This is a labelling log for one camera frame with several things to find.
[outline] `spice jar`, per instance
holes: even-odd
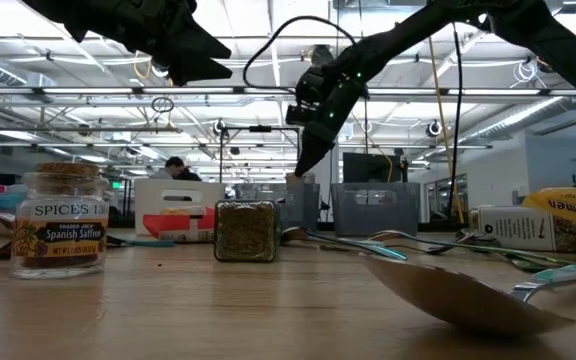
[[[220,201],[214,236],[219,261],[272,262],[281,240],[279,207],[273,201]]]
[[[23,176],[26,199],[17,207],[11,275],[64,278],[101,271],[106,253],[108,181],[94,165],[45,163]]]

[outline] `white box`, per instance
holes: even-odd
[[[521,206],[481,206],[470,213],[471,227],[490,234],[502,247],[576,253],[576,223]]]
[[[167,208],[214,207],[226,195],[226,185],[199,181],[139,179],[135,181],[135,233],[150,235],[144,215],[159,215]]]

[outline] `spoon handle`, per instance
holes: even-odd
[[[563,291],[571,289],[576,289],[576,264],[538,272],[529,281],[515,286],[511,295],[526,302],[542,290]]]

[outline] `computer monitor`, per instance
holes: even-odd
[[[402,181],[399,156],[388,158],[393,164],[390,182]],[[343,162],[344,183],[388,182],[390,163],[384,155],[344,153]]]

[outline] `glass jar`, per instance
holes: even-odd
[[[26,199],[17,207],[11,275],[54,279],[101,271],[106,254],[108,181],[94,165],[39,164],[23,176]]]

